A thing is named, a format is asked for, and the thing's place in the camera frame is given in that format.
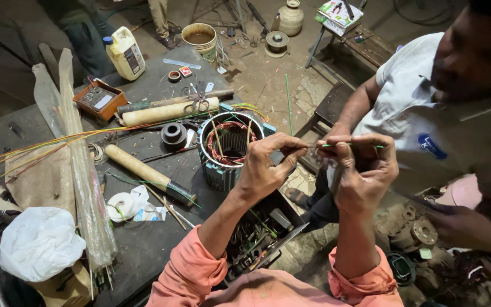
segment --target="orange shirt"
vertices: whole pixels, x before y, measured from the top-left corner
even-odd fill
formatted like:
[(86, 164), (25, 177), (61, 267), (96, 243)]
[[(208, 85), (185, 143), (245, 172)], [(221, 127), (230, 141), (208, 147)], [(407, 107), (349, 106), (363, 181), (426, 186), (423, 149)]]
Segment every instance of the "orange shirt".
[[(228, 289), (211, 292), (226, 275), (226, 254), (213, 258), (198, 239), (198, 227), (172, 250), (170, 261), (153, 283), (147, 306), (403, 306), (390, 265), (378, 247), (380, 264), (369, 273), (347, 280), (334, 268), (328, 272), (333, 296), (285, 271), (269, 269), (243, 274)], [(329, 254), (331, 267), (335, 252), (336, 248)]]

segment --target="logo patch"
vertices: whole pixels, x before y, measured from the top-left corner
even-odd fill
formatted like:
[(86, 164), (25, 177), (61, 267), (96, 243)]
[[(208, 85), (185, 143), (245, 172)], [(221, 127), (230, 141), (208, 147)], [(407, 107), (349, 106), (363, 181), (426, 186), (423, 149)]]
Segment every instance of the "logo patch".
[(419, 145), (425, 150), (428, 154), (432, 155), (437, 160), (443, 160), (448, 157), (446, 152), (440, 149), (440, 147), (433, 141), (430, 135), (422, 133), (418, 136)]

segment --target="pink sleeve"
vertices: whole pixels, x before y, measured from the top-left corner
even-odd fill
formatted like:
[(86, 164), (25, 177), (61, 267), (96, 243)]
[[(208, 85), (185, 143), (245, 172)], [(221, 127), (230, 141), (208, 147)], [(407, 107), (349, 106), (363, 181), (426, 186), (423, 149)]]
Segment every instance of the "pink sleeve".
[(337, 248), (331, 251), (329, 262), (332, 270), (328, 272), (328, 276), (331, 292), (335, 298), (344, 297), (346, 303), (357, 307), (403, 306), (390, 264), (378, 246), (376, 250), (380, 254), (380, 264), (369, 273), (350, 280), (345, 279), (334, 269), (334, 255)]
[(226, 253), (219, 260), (213, 258), (198, 238), (198, 227), (172, 250), (146, 306), (198, 306), (225, 277)]

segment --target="hand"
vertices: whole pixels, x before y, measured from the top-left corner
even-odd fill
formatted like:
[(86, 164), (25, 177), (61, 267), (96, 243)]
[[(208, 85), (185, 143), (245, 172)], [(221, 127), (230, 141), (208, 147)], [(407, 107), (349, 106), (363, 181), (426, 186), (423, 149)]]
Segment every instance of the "hand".
[(427, 211), (427, 218), (439, 233), (439, 239), (459, 248), (491, 252), (491, 221), (463, 206), (444, 206), (450, 215)]
[[(341, 124), (340, 122), (336, 122), (333, 125), (333, 128), (331, 129), (331, 131), (329, 131), (329, 133), (326, 134), (321, 140), (325, 141), (325, 140), (327, 140), (327, 138), (329, 138), (331, 136), (351, 137), (350, 128), (346, 125)], [(319, 155), (319, 153), (320, 153), (320, 151), (317, 151), (317, 157), (316, 157), (317, 163), (321, 164), (321, 167), (323, 169), (327, 169), (327, 167), (329, 166), (329, 163), (331, 163), (331, 160), (327, 157), (323, 157), (323, 155)]]
[[(274, 166), (270, 155), (278, 149), (284, 158), (278, 166)], [(300, 157), (306, 155), (307, 149), (304, 141), (282, 132), (249, 143), (234, 193), (252, 206), (283, 184), (289, 170)]]
[(394, 141), (390, 136), (376, 133), (352, 137), (350, 141), (359, 148), (359, 155), (363, 153), (367, 156), (363, 160), (369, 161), (365, 164), (366, 169), (360, 173), (356, 169), (356, 159), (350, 145), (339, 139), (343, 137), (327, 138), (326, 143), (336, 145), (323, 148), (325, 157), (331, 156), (327, 149), (332, 151), (332, 157), (338, 162), (342, 176), (340, 181), (334, 181), (334, 184), (338, 185), (334, 189), (334, 202), (341, 213), (350, 217), (372, 219), (382, 196), (399, 174)]

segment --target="bucket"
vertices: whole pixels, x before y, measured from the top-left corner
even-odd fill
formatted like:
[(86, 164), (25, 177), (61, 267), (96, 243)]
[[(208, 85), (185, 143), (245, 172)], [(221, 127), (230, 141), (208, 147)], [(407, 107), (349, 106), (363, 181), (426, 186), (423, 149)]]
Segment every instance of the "bucket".
[(208, 24), (189, 24), (181, 31), (181, 38), (186, 44), (193, 46), (208, 62), (215, 60), (217, 33)]

